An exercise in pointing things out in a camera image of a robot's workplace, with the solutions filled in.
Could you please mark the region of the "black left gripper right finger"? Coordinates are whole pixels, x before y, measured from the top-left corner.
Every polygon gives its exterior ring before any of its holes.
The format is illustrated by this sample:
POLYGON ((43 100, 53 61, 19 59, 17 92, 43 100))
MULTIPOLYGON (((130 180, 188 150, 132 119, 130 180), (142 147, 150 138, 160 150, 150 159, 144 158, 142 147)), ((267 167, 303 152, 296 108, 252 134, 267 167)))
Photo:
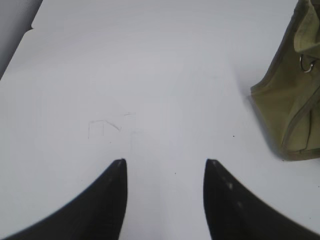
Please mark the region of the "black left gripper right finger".
POLYGON ((203 204, 213 240, 320 238, 260 200, 215 159, 205 164, 203 204))

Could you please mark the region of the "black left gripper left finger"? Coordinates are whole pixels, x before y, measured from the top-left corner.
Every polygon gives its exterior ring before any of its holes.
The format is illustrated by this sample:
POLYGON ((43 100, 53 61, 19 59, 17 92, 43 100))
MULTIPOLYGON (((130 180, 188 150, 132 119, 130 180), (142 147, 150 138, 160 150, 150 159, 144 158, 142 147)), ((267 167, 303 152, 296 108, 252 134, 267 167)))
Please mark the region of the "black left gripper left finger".
POLYGON ((9 239, 117 240, 127 200, 127 162, 118 159, 72 201, 9 239))

